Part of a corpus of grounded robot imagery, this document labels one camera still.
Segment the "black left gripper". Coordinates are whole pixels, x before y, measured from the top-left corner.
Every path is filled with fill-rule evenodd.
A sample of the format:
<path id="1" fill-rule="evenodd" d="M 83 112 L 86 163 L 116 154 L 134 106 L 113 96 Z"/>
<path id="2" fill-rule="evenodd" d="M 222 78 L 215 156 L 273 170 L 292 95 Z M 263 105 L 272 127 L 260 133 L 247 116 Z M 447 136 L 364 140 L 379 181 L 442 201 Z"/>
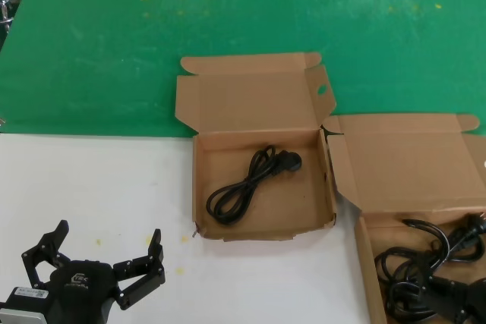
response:
<path id="1" fill-rule="evenodd" d="M 22 253 L 31 287 L 47 287 L 59 306 L 60 323 L 107 322 L 115 301 L 116 281 L 137 278 L 125 289 L 118 288 L 115 298 L 122 310 L 132 307 L 166 282 L 158 228 L 153 233 L 146 256 L 116 263 L 113 268 L 97 261 L 71 261 L 62 254 L 59 249 L 68 232 L 68 222 L 61 220 L 54 231 L 45 233 L 36 246 Z M 42 262 L 56 268 L 46 285 L 36 270 Z"/>

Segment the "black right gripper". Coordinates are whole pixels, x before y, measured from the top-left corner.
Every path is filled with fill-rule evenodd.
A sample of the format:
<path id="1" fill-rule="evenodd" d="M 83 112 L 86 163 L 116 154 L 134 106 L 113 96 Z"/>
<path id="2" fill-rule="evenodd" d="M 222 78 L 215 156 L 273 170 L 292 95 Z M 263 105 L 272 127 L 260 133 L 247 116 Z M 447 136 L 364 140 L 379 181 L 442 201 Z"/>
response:
<path id="1" fill-rule="evenodd" d="M 428 278 L 428 308 L 444 319 L 468 319 L 485 324 L 485 279 L 470 285 L 431 275 Z"/>

